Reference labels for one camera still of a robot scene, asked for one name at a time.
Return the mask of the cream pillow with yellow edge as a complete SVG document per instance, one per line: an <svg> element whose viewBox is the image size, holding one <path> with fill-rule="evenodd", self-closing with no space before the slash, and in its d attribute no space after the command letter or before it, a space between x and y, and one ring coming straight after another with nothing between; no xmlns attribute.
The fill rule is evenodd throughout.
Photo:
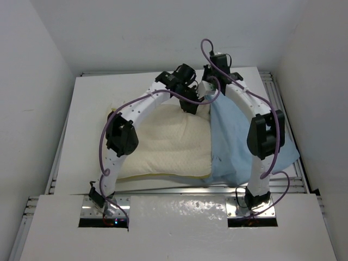
<svg viewBox="0 0 348 261"><path fill-rule="evenodd" d="M139 144L122 164L119 179L207 178L212 174L210 105L199 105L196 114L186 113L178 105L160 105L136 134Z"/></svg>

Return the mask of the light blue pillowcase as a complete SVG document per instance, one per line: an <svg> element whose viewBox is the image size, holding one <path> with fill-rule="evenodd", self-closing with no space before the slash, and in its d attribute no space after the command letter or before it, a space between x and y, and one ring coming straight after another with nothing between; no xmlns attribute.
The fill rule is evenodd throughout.
<svg viewBox="0 0 348 261"><path fill-rule="evenodd" d="M247 147L250 123L229 98L220 94L210 104L212 174L207 184L239 186L251 176L252 154Z"/></svg>

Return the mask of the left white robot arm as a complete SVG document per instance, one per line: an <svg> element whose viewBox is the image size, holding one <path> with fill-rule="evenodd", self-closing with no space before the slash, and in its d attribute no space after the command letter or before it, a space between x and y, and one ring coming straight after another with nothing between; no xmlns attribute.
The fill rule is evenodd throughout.
<svg viewBox="0 0 348 261"><path fill-rule="evenodd" d="M187 64L177 67L172 73L160 73L139 98L120 106L107 117L99 144L101 177L90 182L89 197L95 206L103 210L115 192L115 183L122 164L139 144L136 129L156 107L171 97L179 99L181 109L195 114L203 101L197 97L190 85L196 79L196 72Z"/></svg>

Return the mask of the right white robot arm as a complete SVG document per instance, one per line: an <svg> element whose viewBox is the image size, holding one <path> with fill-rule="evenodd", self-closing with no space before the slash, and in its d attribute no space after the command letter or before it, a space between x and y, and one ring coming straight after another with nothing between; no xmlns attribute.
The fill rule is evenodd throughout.
<svg viewBox="0 0 348 261"><path fill-rule="evenodd" d="M251 210L270 199L269 180L278 154L285 143L285 116L260 95L243 85L242 78L233 76L227 62L228 54L210 51L204 54L209 65L204 66L203 80L215 77L221 93L230 99L250 123L246 138L252 154L251 176L244 201Z"/></svg>

